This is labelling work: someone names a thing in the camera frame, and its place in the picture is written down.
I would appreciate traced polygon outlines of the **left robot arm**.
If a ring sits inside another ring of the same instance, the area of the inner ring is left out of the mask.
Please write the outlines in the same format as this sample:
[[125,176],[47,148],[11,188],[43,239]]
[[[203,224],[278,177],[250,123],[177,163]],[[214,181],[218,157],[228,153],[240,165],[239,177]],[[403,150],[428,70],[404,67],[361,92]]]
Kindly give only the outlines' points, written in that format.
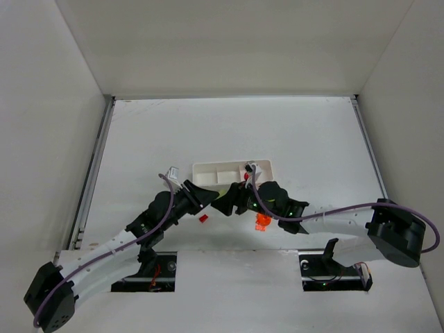
[[35,328],[43,332],[60,329],[89,297],[135,274],[142,262],[154,262],[153,247],[168,228],[219,197],[218,192],[188,180],[179,190],[173,189],[171,182],[167,187],[132,223],[95,250],[65,266],[47,262],[39,267],[24,296]]

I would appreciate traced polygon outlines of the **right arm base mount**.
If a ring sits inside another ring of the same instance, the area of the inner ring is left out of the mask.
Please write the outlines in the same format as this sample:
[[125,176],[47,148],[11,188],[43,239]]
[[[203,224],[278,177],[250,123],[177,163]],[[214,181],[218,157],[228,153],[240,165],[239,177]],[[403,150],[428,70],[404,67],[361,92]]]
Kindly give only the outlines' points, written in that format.
[[367,263],[345,267],[333,260],[337,242],[337,238],[330,239],[323,251],[298,253],[303,291],[370,291],[373,277]]

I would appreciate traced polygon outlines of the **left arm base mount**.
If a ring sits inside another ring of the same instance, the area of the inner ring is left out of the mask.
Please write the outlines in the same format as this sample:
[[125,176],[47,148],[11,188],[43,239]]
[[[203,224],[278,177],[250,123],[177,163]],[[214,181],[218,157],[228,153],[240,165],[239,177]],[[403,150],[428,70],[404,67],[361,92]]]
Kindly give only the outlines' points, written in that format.
[[176,288],[177,252],[160,252],[153,264],[142,264],[138,272],[115,282],[113,293],[170,293]]

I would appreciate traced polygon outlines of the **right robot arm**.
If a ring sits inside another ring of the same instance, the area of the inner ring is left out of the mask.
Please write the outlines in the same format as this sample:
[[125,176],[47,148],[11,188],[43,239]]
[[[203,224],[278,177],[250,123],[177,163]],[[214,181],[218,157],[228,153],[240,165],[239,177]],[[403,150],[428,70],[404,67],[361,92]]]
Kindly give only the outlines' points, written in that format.
[[290,234],[335,234],[323,253],[327,263],[349,267],[386,259],[408,268],[419,265],[425,223],[383,198],[368,207],[359,204],[349,210],[317,208],[290,198],[276,182],[265,182],[258,189],[233,183],[211,206],[226,216],[248,210],[267,215]]

